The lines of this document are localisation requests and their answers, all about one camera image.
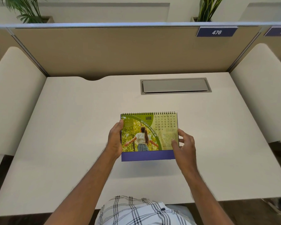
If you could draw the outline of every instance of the woman's white t-shirt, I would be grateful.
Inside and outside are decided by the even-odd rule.
[[[136,136],[136,141],[139,144],[146,144],[146,139],[145,139],[145,133],[144,132],[138,132],[137,134],[135,134]]]

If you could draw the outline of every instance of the plant pot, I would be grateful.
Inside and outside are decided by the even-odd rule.
[[[43,22],[45,24],[52,24],[52,23],[54,23],[53,16],[42,16],[42,18],[43,18]]]
[[[191,22],[197,22],[198,18],[197,17],[191,17]]]

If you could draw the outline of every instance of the white side divider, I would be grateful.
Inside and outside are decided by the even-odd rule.
[[[46,77],[17,47],[0,61],[0,154],[15,155]]]
[[[231,77],[267,142],[281,140],[281,62],[266,44],[256,45]]]

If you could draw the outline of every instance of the floor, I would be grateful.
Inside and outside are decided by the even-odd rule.
[[[269,144],[281,166],[281,143]],[[11,157],[5,157],[6,166],[0,166],[0,186],[3,183],[6,172],[12,161]],[[278,215],[268,204],[261,199],[222,201],[221,206],[232,219],[235,225],[281,225],[281,215]],[[197,225],[203,225],[199,212],[194,203],[182,204],[187,206],[192,213]],[[90,225],[95,223],[99,210],[95,210]],[[0,225],[42,225],[50,216],[50,213],[5,216],[0,217]]]

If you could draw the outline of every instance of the gray metal flap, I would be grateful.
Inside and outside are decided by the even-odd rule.
[[[141,94],[210,92],[206,78],[141,80]]]

